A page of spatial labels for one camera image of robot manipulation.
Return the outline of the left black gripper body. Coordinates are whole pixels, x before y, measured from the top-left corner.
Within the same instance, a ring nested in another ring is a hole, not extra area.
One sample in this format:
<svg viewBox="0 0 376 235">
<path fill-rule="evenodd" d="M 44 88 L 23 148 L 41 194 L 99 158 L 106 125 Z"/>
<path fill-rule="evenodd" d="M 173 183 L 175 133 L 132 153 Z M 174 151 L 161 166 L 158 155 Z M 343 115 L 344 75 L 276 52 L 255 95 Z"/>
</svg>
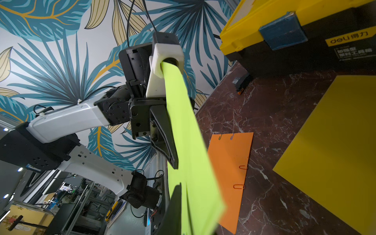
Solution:
<svg viewBox="0 0 376 235">
<path fill-rule="evenodd" d="M 150 137 L 150 107 L 153 105 L 165 105 L 171 126 L 174 140 L 179 140 L 183 135 L 183 126 L 186 123 L 184 115 L 189 117 L 194 114 L 189 98 L 171 99 L 168 98 L 131 98 L 129 101 L 130 125 L 132 138 Z"/>
</svg>

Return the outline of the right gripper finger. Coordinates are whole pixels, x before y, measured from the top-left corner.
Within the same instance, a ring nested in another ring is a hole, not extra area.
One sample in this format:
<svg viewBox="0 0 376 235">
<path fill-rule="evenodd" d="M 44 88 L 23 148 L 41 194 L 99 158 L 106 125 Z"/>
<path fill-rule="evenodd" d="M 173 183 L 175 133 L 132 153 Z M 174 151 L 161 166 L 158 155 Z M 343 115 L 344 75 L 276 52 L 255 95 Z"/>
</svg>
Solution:
<svg viewBox="0 0 376 235">
<path fill-rule="evenodd" d="M 176 185 L 156 235 L 181 235 L 182 186 Z"/>
</svg>

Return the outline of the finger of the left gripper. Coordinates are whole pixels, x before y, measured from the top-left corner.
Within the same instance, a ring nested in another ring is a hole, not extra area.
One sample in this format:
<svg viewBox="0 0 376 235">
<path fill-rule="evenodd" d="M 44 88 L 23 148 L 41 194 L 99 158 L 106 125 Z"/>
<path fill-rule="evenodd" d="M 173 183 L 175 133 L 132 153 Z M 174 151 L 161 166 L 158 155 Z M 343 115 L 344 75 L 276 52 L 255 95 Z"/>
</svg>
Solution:
<svg viewBox="0 0 376 235">
<path fill-rule="evenodd" d="M 166 158 L 173 169 L 178 169 L 179 159 L 166 106 L 153 105 L 149 114 L 152 147 Z"/>
</svg>

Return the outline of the lime green paper sheet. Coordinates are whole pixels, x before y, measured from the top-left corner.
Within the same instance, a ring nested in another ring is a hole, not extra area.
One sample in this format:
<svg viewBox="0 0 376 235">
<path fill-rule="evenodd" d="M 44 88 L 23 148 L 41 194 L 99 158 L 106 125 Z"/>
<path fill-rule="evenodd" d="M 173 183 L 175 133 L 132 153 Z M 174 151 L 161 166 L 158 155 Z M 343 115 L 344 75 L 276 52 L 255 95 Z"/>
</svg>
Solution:
<svg viewBox="0 0 376 235">
<path fill-rule="evenodd" d="M 178 169 L 168 168 L 169 186 L 182 185 L 182 234 L 212 235 L 226 208 L 188 90 L 177 66 L 161 64 Z"/>
</svg>

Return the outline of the yellow paper sheet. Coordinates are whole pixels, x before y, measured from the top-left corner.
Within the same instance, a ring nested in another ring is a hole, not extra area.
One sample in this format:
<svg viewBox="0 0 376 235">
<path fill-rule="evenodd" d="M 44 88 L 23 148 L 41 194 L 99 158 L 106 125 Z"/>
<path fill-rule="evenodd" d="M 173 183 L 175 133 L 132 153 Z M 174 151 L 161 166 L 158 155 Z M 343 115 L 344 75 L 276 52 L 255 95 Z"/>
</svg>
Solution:
<svg viewBox="0 0 376 235">
<path fill-rule="evenodd" d="M 376 232 L 376 78 L 335 78 L 274 171 L 363 235 Z"/>
</svg>

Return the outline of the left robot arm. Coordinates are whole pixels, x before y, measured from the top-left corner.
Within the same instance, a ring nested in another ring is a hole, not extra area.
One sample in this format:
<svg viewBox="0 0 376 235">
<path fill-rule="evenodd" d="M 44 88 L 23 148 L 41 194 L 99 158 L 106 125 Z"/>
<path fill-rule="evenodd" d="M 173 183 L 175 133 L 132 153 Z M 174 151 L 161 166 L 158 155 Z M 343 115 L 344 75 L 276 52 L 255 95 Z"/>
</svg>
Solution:
<svg viewBox="0 0 376 235">
<path fill-rule="evenodd" d="M 16 126 L 1 139 L 1 160 L 35 172 L 60 170 L 99 183 L 132 206 L 155 208 L 159 193 L 147 178 L 123 169 L 80 143 L 77 132 L 130 122 L 133 139 L 149 136 L 151 146 L 177 169 L 179 158 L 163 87 L 112 88 L 100 99 L 39 115 Z"/>
</svg>

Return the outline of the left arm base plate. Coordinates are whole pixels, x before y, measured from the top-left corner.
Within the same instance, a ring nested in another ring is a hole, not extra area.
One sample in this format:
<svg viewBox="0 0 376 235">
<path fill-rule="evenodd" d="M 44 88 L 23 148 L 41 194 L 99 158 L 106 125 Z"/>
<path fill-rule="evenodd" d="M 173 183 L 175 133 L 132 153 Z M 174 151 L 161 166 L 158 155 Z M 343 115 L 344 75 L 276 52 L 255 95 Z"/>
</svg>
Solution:
<svg viewBox="0 0 376 235">
<path fill-rule="evenodd" d="M 151 235 L 157 235 L 166 211 L 166 188 L 164 176 L 159 176 L 153 183 L 153 188 L 159 192 L 159 198 L 153 210 L 149 210 L 149 228 Z"/>
</svg>

